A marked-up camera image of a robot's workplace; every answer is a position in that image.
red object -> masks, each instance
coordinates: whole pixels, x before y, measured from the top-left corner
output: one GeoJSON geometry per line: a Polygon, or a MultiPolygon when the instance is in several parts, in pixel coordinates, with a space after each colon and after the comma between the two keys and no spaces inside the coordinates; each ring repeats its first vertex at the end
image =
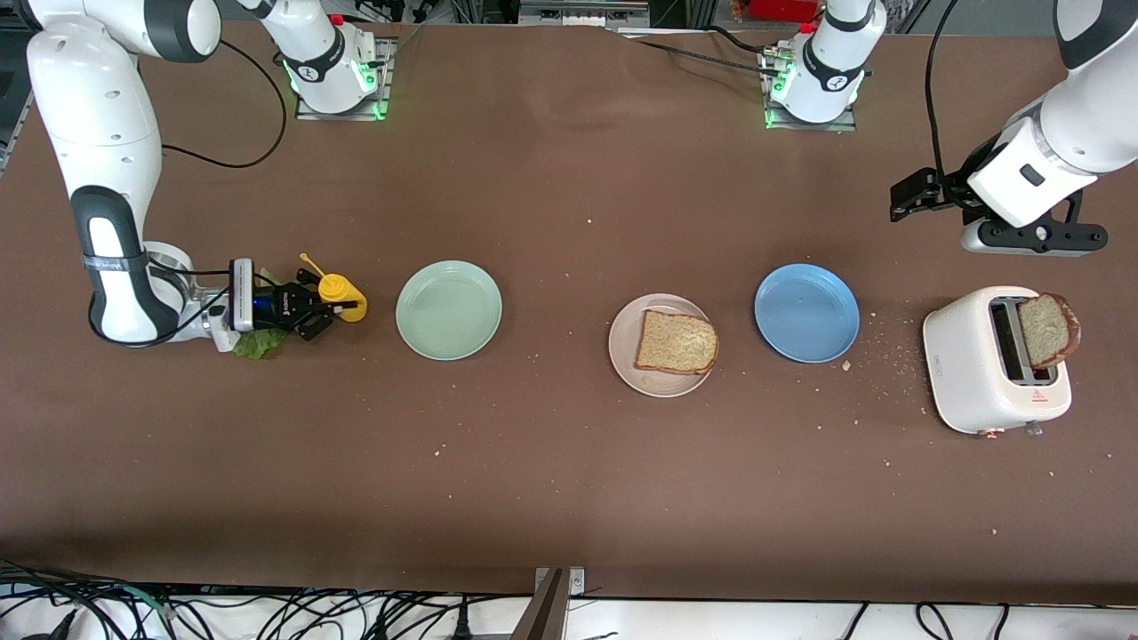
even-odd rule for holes
{"type": "Polygon", "coordinates": [[[752,18],[809,23],[818,13],[817,0],[751,0],[752,18]]]}

white floor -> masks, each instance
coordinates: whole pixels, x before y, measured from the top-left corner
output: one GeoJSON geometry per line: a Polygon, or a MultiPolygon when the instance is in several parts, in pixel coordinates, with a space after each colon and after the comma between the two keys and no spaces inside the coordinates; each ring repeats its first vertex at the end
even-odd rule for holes
{"type": "MultiPolygon", "coordinates": [[[[244,598],[211,598],[216,604],[237,604],[244,598]]],[[[339,600],[323,599],[319,608],[327,610],[339,600]]],[[[439,598],[438,604],[456,602],[454,598],[439,598]]],[[[3,608],[10,606],[6,601],[3,608]]],[[[528,599],[509,598],[477,604],[470,609],[470,626],[476,634],[510,633],[521,617],[528,599]]],[[[362,630],[378,612],[380,601],[364,610],[352,612],[336,620],[343,625],[343,638],[360,638],[362,630]]],[[[149,612],[140,605],[141,613],[149,612]]],[[[240,608],[217,609],[198,605],[197,609],[209,625],[216,640],[254,640],[281,602],[259,600],[240,608]]],[[[999,618],[999,607],[945,605],[939,607],[951,627],[956,640],[989,640],[999,618]]],[[[49,633],[55,624],[72,609],[71,605],[55,607],[47,599],[30,602],[0,620],[0,639],[19,640],[33,633],[49,633]]],[[[644,601],[575,599],[570,602],[566,640],[596,640],[616,632],[613,640],[835,640],[841,638],[857,612],[856,604],[814,602],[718,602],[718,601],[644,601]]],[[[133,616],[125,607],[107,604],[108,612],[127,637],[134,631],[133,616]]],[[[200,625],[184,609],[185,623],[201,633],[200,625]]],[[[413,623],[430,609],[413,612],[391,630],[395,640],[399,630],[413,623]]],[[[436,624],[426,638],[445,640],[454,630],[455,614],[451,613],[436,624]]],[[[312,621],[311,615],[298,615],[272,638],[290,639],[312,621]]],[[[932,615],[927,623],[941,633],[932,615]]],[[[426,625],[411,630],[404,640],[415,640],[426,625]]],[[[173,624],[178,638],[185,640],[193,634],[179,622],[173,624]]],[[[157,616],[146,621],[147,638],[165,640],[157,616]]],[[[1003,640],[1128,640],[1138,634],[1138,612],[1132,609],[1098,609],[1087,607],[1013,607],[1004,629],[1003,640]]],[[[861,618],[853,635],[860,640],[930,640],[917,626],[913,605],[873,605],[861,618]]],[[[72,626],[69,640],[105,640],[102,626],[94,616],[81,610],[72,626]]],[[[304,634],[304,640],[340,640],[340,629],[325,624],[304,634]]]]}

plate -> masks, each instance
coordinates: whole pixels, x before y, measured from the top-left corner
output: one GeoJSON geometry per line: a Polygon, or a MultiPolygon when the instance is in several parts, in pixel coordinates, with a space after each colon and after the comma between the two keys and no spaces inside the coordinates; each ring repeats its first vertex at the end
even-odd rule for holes
{"type": "Polygon", "coordinates": [[[486,346],[502,321],[502,293],[481,268],[448,260],[407,280],[395,325],[412,350],[431,360],[459,360],[486,346]]]}
{"type": "Polygon", "coordinates": [[[759,285],[754,321],[767,343],[786,358],[828,362],[853,345],[860,314],[841,278],[814,264],[787,264],[759,285]]]}
{"type": "Polygon", "coordinates": [[[662,371],[641,371],[636,363],[641,331],[644,329],[644,312],[683,313],[708,320],[700,307],[669,294],[651,294],[638,297],[620,310],[609,329],[609,358],[617,374],[628,386],[652,397],[676,397],[691,393],[703,384],[710,371],[700,376],[681,376],[662,371]]]}

toaster slot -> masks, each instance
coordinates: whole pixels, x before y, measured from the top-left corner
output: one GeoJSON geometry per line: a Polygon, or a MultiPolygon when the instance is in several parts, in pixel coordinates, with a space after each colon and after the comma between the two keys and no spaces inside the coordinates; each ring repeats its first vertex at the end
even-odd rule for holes
{"type": "Polygon", "coordinates": [[[992,300],[989,305],[992,330],[996,333],[1000,363],[1004,366],[1007,379],[1021,386],[1047,386],[1055,381],[1057,372],[1054,367],[1038,371],[1031,368],[1023,328],[1020,326],[1020,313],[1016,310],[1019,304],[1026,300],[1022,296],[992,300]]]}

pink plate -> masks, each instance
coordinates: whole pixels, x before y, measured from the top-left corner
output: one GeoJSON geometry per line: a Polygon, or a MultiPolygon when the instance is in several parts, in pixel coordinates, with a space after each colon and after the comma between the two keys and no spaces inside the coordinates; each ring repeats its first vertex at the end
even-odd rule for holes
{"type": "Polygon", "coordinates": [[[629,302],[609,329],[609,358],[617,374],[634,389],[652,397],[676,397],[691,393],[703,384],[708,374],[702,376],[679,376],[661,371],[641,371],[636,363],[636,351],[640,348],[640,336],[644,329],[644,312],[648,310],[661,313],[683,313],[702,320],[708,317],[691,302],[669,294],[650,294],[629,302]]]}

